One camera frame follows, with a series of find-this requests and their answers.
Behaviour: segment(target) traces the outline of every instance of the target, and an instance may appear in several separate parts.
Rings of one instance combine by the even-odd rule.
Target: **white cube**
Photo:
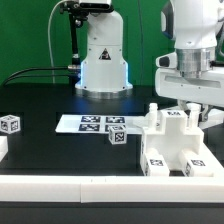
[[[124,126],[109,126],[109,140],[113,145],[127,143],[127,132]]]
[[[20,131],[20,118],[14,115],[7,115],[0,118],[0,131],[11,134]]]

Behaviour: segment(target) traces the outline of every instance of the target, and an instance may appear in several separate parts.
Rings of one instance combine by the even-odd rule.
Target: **black and white pattern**
[[[100,131],[100,125],[99,124],[81,124],[79,126],[79,131],[94,131],[94,132],[99,132]]]
[[[124,132],[115,133],[115,142],[124,142],[125,135]]]
[[[99,123],[100,116],[82,116],[81,122],[85,123]]]
[[[153,166],[164,166],[162,160],[150,159],[150,163],[151,163]]]
[[[125,123],[124,117],[106,117],[106,123]]]
[[[8,131],[8,123],[1,121],[1,129],[4,131]]]
[[[202,160],[191,160],[191,162],[194,166],[205,166]]]
[[[19,124],[18,124],[18,121],[13,121],[11,123],[11,131],[15,131],[19,128]]]
[[[170,116],[180,116],[180,113],[178,111],[169,111],[167,112]]]
[[[111,126],[115,126],[115,125],[108,125],[108,124],[106,124],[105,125],[105,132],[109,132],[109,127],[111,127]]]

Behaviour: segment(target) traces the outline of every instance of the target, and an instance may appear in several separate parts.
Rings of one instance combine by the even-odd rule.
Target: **green backdrop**
[[[134,85],[154,85],[155,59],[172,49],[160,31],[160,11],[167,0],[113,0],[124,19],[124,58],[129,64],[129,81]],[[0,1],[0,82],[12,73],[29,67],[48,67],[47,26],[58,0]],[[71,61],[68,14],[57,11],[52,21],[52,47],[55,65]],[[81,58],[86,54],[86,27],[78,30]],[[35,78],[29,82],[51,82]],[[67,82],[57,78],[57,82]]]

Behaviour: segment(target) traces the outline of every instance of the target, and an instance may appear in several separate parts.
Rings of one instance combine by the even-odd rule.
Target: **white block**
[[[185,149],[180,155],[180,162],[183,168],[184,175],[188,177],[212,177],[213,172],[208,167],[205,159],[196,153],[193,150]]]
[[[162,155],[146,154],[144,173],[146,176],[168,177],[170,175],[170,170]]]
[[[80,202],[85,177],[0,176],[0,201]]]
[[[126,144],[127,143],[126,128],[124,126],[110,126],[109,140],[113,145]]]
[[[0,136],[0,161],[8,152],[8,141],[6,136]]]
[[[0,131],[11,134],[20,131],[20,118],[14,115],[7,115],[0,118]]]
[[[144,152],[144,142],[143,141],[142,141],[141,148],[142,149],[141,149],[141,155],[140,155],[140,165],[141,165],[144,175],[147,176],[146,175],[146,166],[148,166],[148,165],[147,165],[147,161],[146,161],[146,153]],[[147,152],[148,156],[151,156],[151,157],[159,156],[158,150],[156,150],[155,148],[150,148],[147,151],[148,151]]]

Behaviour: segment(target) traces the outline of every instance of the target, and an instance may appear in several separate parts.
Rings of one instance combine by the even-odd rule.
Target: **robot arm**
[[[156,60],[157,93],[224,107],[224,68],[215,62],[216,35],[224,18],[222,1],[171,0],[161,15],[162,31],[175,41],[175,52]]]
[[[111,0],[79,0],[63,4],[68,11],[73,40],[73,65],[81,70],[76,93],[93,98],[111,99],[131,94],[128,64],[122,55],[123,19],[114,11]],[[87,56],[78,56],[76,28],[88,22]]]

